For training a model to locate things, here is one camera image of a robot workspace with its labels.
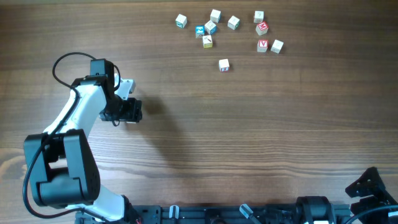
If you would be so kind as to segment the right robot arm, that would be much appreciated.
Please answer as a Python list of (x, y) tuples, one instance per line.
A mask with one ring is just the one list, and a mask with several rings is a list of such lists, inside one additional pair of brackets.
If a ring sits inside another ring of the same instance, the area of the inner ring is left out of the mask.
[(370, 167), (345, 188), (360, 200), (344, 208), (339, 216), (326, 197), (299, 197), (296, 202), (300, 223), (397, 223), (397, 201), (388, 193), (376, 167)]

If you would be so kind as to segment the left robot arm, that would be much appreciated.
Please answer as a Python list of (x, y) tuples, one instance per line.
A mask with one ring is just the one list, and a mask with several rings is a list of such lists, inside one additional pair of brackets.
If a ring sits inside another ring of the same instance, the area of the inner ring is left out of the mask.
[(88, 143), (96, 118), (113, 126), (142, 119), (142, 102), (129, 97), (134, 80), (123, 80), (115, 64), (92, 57), (89, 75), (68, 88), (70, 97), (56, 120), (24, 141), (22, 198), (27, 211), (42, 219), (76, 213), (81, 222), (140, 223), (126, 196), (101, 185)]

